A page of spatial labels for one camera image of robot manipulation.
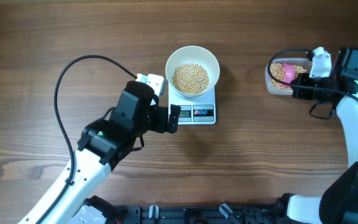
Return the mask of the pink plastic measuring scoop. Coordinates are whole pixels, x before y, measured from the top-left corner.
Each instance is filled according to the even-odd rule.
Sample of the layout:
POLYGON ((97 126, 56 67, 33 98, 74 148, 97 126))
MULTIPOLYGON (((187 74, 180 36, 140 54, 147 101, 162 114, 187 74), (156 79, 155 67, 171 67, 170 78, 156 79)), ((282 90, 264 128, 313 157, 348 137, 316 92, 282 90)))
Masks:
POLYGON ((295 79, 295 75, 296 72, 293 65, 287 63, 282 64, 282 71, 281 71, 282 82, 290 83, 292 80, 295 79))

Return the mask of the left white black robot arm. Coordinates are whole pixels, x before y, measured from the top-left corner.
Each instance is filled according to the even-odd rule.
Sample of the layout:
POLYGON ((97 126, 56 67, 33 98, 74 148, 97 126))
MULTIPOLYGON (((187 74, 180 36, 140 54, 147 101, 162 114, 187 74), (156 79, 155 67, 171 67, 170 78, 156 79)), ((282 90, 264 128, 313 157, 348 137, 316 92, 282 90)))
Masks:
POLYGON ((147 131, 175 133, 181 108, 159 106, 145 83, 129 81, 117 106, 82 131, 70 161, 22 223, 68 223, 86 197, 120 161, 137 151, 147 131))

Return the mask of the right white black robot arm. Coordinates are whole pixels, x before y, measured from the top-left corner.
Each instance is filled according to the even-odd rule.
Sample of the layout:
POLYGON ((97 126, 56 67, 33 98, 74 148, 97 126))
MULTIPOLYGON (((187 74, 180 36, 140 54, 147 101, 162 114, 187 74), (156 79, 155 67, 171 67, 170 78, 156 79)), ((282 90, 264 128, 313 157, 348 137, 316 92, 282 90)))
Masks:
POLYGON ((305 49, 311 70, 289 86, 294 98, 332 105, 330 116, 341 121, 348 168, 321 197, 291 195, 285 216, 298 223, 358 223, 358 49, 343 47, 335 61, 322 47, 305 49))

